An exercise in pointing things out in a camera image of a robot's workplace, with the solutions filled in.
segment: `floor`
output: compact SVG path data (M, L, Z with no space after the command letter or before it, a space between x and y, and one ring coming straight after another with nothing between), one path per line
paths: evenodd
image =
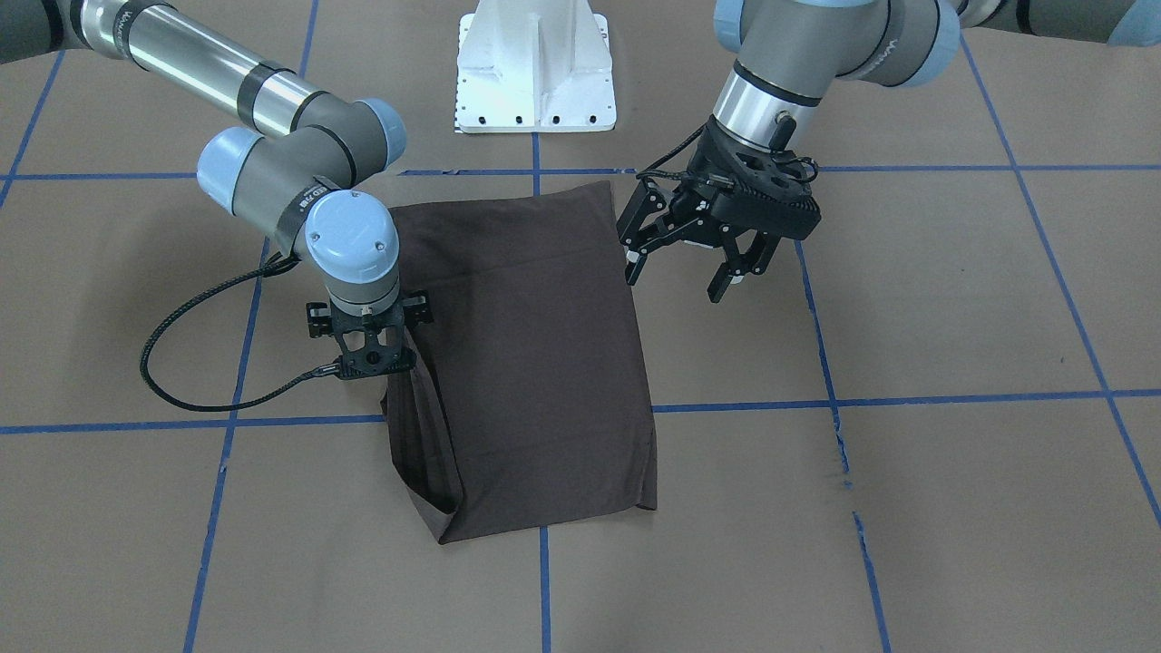
M615 131L455 135L474 5L180 8L392 102L410 149L366 187L394 206L594 179L623 203L731 62L712 2L594 1ZM0 650L1155 652L1161 48L965 45L923 88L835 84L799 149L824 220L770 274L712 306L717 253L650 257L656 514L444 547L381 379L207 417L137 376L161 317L264 251L193 180L231 119L92 52L0 69ZM320 297L307 272L223 295L158 378L217 402L330 360Z

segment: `brown fabric bag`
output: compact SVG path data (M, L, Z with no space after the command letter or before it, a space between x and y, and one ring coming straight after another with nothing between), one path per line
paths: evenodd
M657 454L608 182L391 209L435 317L389 378L395 467L440 544L657 504Z

